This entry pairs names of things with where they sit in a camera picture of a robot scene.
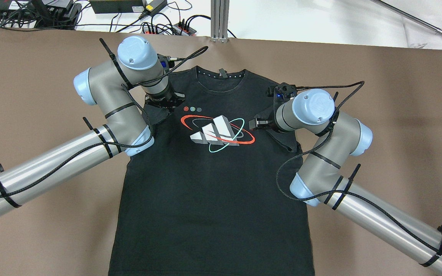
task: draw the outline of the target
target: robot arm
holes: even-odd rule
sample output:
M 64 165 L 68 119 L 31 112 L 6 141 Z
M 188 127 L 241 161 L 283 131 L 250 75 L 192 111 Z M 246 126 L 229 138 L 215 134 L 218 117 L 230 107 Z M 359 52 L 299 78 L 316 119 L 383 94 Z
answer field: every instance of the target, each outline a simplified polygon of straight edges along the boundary
M 119 45 L 118 59 L 117 66 L 132 83 L 152 80 L 165 73 L 155 50 L 139 36 L 128 37 Z M 0 216 L 120 152 L 133 156 L 154 143 L 141 113 L 124 91 L 123 82 L 124 77 L 113 61 L 88 68 L 75 77 L 78 94 L 87 104 L 100 107 L 107 124 L 90 127 L 87 133 L 15 168 L 4 171 L 0 167 Z M 143 89 L 150 99 L 169 108 L 182 101 L 172 90 L 168 76 Z
M 275 111 L 267 119 L 253 120 L 251 128 L 273 128 L 275 131 L 305 128 L 320 136 L 315 144 L 317 149 L 308 155 L 290 185 L 293 195 L 311 206 L 323 202 L 422 266 L 442 275 L 442 229 L 428 226 L 357 185 L 354 182 L 356 171 L 348 179 L 339 174 L 349 155 L 361 155 L 370 146 L 371 130 L 345 112 L 335 111 L 332 97 L 322 89 L 307 90 L 296 96 L 295 87 L 281 84 L 274 87 L 269 96 L 272 94 Z

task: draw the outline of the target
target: blue joint cap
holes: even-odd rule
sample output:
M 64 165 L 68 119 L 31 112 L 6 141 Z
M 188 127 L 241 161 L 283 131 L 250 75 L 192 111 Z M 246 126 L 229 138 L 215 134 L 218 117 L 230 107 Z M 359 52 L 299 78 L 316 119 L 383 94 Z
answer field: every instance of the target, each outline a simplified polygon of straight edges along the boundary
M 371 142 L 373 141 L 373 131 L 365 126 L 361 121 L 356 119 L 359 122 L 360 134 L 359 134 L 359 143 L 356 149 L 351 153 L 352 156 L 359 156 L 367 150 Z
M 293 113 L 307 125 L 319 125 L 332 117 L 335 104 L 332 96 L 323 89 L 310 89 L 293 100 Z
M 307 197 L 314 196 L 312 191 L 308 189 L 308 187 L 305 185 L 305 182 L 303 182 L 303 180 L 301 179 L 298 173 L 296 173 L 296 176 L 293 178 L 293 182 L 291 182 L 289 190 L 294 196 L 296 196 L 299 199 L 305 199 Z M 318 203 L 320 203 L 318 199 L 310 199 L 303 202 L 313 207 L 316 207 Z
M 122 64 L 133 70 L 152 68 L 158 61 L 158 55 L 149 42 L 140 36 L 124 39 L 117 49 Z
M 140 145 L 144 143 L 146 140 L 148 140 L 149 136 L 151 135 L 151 131 L 149 130 L 149 127 L 146 127 L 144 131 L 141 132 L 139 137 L 136 138 L 136 140 L 131 145 Z M 155 139 L 151 138 L 149 142 L 146 145 L 137 147 L 137 148 L 127 148 L 124 152 L 128 156 L 133 156 L 138 154 L 139 152 L 142 152 L 143 150 L 151 147 L 155 143 Z
M 93 96 L 91 96 L 90 90 L 90 82 L 88 81 L 88 75 L 90 73 L 90 68 L 84 70 L 79 75 L 74 77 L 73 84 L 74 89 L 83 100 L 88 105 L 96 105 L 97 103 L 93 100 Z

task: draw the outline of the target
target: black box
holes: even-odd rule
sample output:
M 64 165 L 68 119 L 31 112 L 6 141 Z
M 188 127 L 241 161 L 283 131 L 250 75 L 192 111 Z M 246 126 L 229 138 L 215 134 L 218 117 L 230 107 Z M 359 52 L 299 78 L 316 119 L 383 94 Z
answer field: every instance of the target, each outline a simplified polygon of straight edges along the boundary
M 95 13 L 142 12 L 146 0 L 89 0 Z

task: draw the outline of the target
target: graphic print on shirt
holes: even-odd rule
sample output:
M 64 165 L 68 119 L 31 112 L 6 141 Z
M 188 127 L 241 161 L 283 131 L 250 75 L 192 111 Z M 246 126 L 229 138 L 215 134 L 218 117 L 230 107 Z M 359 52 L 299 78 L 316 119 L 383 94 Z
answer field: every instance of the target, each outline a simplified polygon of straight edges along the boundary
M 250 145 L 255 137 L 244 129 L 245 120 L 242 118 L 228 121 L 224 115 L 216 118 L 201 115 L 185 115 L 180 122 L 190 130 L 189 125 L 199 130 L 190 135 L 191 140 L 198 144 L 209 144 L 209 152 L 215 153 L 228 146 Z

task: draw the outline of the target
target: metal rod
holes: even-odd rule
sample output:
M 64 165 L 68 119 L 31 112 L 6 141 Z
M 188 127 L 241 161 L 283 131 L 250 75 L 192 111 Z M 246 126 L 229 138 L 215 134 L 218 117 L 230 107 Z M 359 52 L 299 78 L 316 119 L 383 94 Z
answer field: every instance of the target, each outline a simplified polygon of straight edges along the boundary
M 396 7 L 394 7 L 394 6 L 390 5 L 390 4 L 387 4 L 387 3 L 385 3 L 385 2 L 383 2 L 381 0 L 371 0 L 371 1 L 375 2 L 376 4 L 378 4 L 378 5 L 382 6 L 382 7 L 385 7 L 387 9 L 395 12 L 396 14 L 400 14 L 401 16 L 414 21 L 414 22 L 424 26 L 425 28 L 433 30 L 433 31 L 435 31 L 437 33 L 440 33 L 442 35 L 442 29 L 432 25 L 431 23 L 428 23 L 428 22 L 426 22 L 426 21 L 424 21 L 424 20 L 422 20 L 420 18 L 417 18 L 417 17 L 415 17 L 415 16 L 413 16 L 411 14 L 408 14 L 405 11 L 400 10 L 400 9 L 398 9 L 398 8 L 396 8 Z

